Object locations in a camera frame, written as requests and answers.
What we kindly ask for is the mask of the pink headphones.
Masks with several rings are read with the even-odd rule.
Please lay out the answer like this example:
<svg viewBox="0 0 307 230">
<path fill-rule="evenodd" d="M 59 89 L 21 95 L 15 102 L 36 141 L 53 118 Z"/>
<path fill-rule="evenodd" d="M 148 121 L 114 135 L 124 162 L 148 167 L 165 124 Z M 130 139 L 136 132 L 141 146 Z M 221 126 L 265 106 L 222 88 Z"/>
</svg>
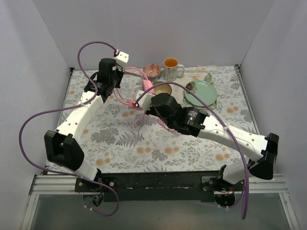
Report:
<svg viewBox="0 0 307 230">
<path fill-rule="evenodd" d="M 141 69 L 136 68 L 136 67 L 127 67 L 125 70 L 130 70 L 130 69 L 135 70 L 135 71 L 140 73 L 140 75 L 138 75 L 138 74 L 135 74 L 135 73 L 128 72 L 128 75 L 133 75 L 133 76 L 137 76 L 137 77 L 142 78 L 142 89 L 143 89 L 143 91 L 153 87 L 152 82 L 148 79 L 147 75 Z M 113 95 L 115 96 L 115 98 L 119 102 L 126 105 L 127 107 L 141 110 L 141 108 L 137 108 L 135 106 L 134 99 L 128 98 L 126 101 L 122 100 L 122 96 L 121 96 L 119 88 L 115 88 L 113 90 Z"/>
</svg>

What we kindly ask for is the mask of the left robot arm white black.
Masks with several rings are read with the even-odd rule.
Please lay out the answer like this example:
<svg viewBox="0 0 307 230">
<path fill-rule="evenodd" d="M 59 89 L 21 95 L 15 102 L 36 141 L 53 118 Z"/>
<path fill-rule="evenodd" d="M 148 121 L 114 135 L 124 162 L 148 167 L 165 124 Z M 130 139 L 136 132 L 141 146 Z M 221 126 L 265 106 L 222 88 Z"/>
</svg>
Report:
<svg viewBox="0 0 307 230">
<path fill-rule="evenodd" d="M 95 112 L 102 107 L 113 89 L 120 87 L 129 59 L 127 55 L 124 57 L 126 60 L 120 60 L 119 57 L 101 59 L 98 72 L 92 76 L 97 79 L 94 84 L 88 82 L 85 86 L 78 102 L 79 107 L 73 109 L 56 130 L 49 130 L 44 136 L 48 161 L 86 178 L 85 185 L 93 192 L 101 188 L 102 180 L 97 177 L 98 169 L 85 159 L 78 142 Z"/>
</svg>

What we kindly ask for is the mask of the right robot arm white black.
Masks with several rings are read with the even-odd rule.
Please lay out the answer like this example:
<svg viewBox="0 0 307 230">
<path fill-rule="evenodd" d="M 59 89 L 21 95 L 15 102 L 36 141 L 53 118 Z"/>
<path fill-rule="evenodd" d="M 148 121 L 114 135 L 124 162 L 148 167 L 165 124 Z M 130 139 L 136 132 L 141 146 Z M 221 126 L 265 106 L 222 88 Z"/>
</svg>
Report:
<svg viewBox="0 0 307 230">
<path fill-rule="evenodd" d="M 205 182 L 211 189 L 226 191 L 250 176 L 263 180 L 273 179 L 278 135 L 256 135 L 233 126 L 224 126 L 207 112 L 181 106 L 167 93 L 147 93 L 137 104 L 148 115 L 160 118 L 168 128 L 180 134 L 215 141 L 243 154 L 241 161 L 223 165 L 217 177 Z"/>
</svg>

